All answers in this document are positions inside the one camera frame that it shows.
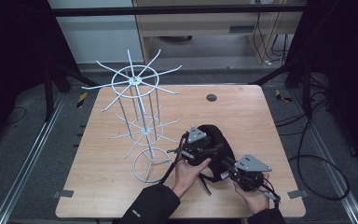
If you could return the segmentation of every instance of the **black sleeve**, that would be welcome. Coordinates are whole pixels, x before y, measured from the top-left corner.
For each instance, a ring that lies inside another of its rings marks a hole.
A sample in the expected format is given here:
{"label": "black sleeve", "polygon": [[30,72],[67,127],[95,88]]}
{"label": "black sleeve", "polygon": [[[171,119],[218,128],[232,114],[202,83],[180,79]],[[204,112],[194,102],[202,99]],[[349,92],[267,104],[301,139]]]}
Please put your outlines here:
{"label": "black sleeve", "polygon": [[249,224],[285,224],[278,208],[266,209],[248,218]]}
{"label": "black sleeve", "polygon": [[142,190],[119,223],[165,223],[179,204],[179,198],[170,188],[156,184]]}

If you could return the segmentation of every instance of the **light wood tabletop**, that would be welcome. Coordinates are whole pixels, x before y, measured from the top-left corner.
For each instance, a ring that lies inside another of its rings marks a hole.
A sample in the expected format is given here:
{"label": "light wood tabletop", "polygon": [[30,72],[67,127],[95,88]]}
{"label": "light wood tabletop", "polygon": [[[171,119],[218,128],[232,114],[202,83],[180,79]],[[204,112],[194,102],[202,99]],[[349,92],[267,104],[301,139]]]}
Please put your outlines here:
{"label": "light wood tabletop", "polygon": [[[154,148],[175,149],[178,147],[182,134],[189,131],[192,126],[213,124],[228,140],[236,160],[249,153],[272,168],[269,181],[278,195],[282,197],[280,210],[284,217],[305,215],[306,210],[302,199],[290,199],[287,194],[289,191],[297,190],[297,185],[265,96],[259,86],[160,87],[179,93],[170,94],[160,90],[158,97],[154,92],[151,93],[152,102],[156,102],[155,99],[158,98],[159,115],[157,115],[157,103],[150,106],[147,96],[143,98],[145,116],[159,118],[156,124],[158,141],[155,135],[149,134],[148,136],[149,140],[154,143]],[[140,87],[141,91],[147,91],[147,88]],[[208,94],[214,94],[217,99],[214,102],[208,101]],[[64,189],[72,190],[74,194],[71,198],[60,198],[56,210],[58,217],[122,217],[141,190],[155,184],[140,181],[132,171],[132,163],[136,156],[147,148],[145,136],[138,142],[143,146],[133,147],[134,141],[136,142],[142,136],[137,133],[139,130],[136,130],[142,126],[141,123],[131,125],[133,141],[128,136],[109,138],[128,134],[127,124],[121,119],[124,118],[122,108],[126,110],[128,121],[134,121],[135,118],[134,104],[131,99],[122,99],[122,106],[119,101],[116,101],[109,109],[101,111],[110,105],[116,96],[110,87],[99,91],[64,186]],[[146,120],[146,123],[152,130],[155,130],[154,124],[151,124],[149,120]],[[130,155],[124,159],[132,148]],[[147,165],[146,160],[141,157],[137,161],[137,170],[140,173],[146,170]],[[150,176],[162,176],[168,166],[167,162],[153,165]],[[203,173],[212,174],[208,168]],[[165,185],[172,187],[173,183],[174,172],[168,177]],[[182,198],[181,205],[172,214],[173,218],[248,217],[251,215],[242,198],[234,191],[232,180],[228,178],[218,183],[209,181],[206,183],[212,195],[207,193],[198,179]]]}

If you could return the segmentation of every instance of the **person's hand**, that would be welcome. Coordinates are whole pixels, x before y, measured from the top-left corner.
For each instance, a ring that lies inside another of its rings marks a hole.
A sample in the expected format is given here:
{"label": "person's hand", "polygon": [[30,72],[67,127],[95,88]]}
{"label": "person's hand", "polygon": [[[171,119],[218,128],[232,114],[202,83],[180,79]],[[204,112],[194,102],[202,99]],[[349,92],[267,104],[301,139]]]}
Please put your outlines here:
{"label": "person's hand", "polygon": [[211,162],[210,158],[198,166],[192,166],[184,159],[179,160],[175,167],[175,185],[172,187],[172,191],[178,198],[182,198],[194,185],[200,172],[208,167],[209,162]]}
{"label": "person's hand", "polygon": [[[268,173],[263,173],[264,178],[269,179]],[[255,191],[243,191],[241,187],[234,182],[235,192],[237,192],[248,205],[249,211],[254,215],[269,208],[269,198],[264,194],[267,190],[260,187]]]}

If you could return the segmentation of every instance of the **person's arm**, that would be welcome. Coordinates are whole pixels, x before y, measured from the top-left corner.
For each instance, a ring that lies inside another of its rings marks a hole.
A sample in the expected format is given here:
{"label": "person's arm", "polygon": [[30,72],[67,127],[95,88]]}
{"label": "person's arm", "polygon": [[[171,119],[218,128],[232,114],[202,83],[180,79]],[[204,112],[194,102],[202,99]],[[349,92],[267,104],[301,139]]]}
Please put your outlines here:
{"label": "person's arm", "polygon": [[172,189],[162,184],[143,189],[120,220],[120,224],[165,223],[210,161],[211,159],[207,159],[198,166],[191,166],[187,161],[179,160],[175,167],[175,184]]}
{"label": "person's arm", "polygon": [[[264,178],[269,179],[269,174],[264,173]],[[235,191],[243,198],[249,211],[253,214],[248,218],[249,224],[284,224],[281,211],[278,208],[269,209],[269,198],[266,197],[264,191],[266,189],[260,187],[256,191],[243,191],[241,187],[234,182]]]}

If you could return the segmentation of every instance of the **wall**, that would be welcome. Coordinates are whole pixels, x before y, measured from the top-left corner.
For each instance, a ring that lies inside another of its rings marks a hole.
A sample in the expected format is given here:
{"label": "wall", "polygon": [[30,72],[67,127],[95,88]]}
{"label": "wall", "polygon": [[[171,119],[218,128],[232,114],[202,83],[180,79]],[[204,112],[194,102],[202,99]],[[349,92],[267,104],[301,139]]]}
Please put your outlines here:
{"label": "wall", "polygon": [[[131,0],[48,0],[51,8],[132,7]],[[134,16],[57,18],[79,67],[101,63],[142,63],[141,45]]]}

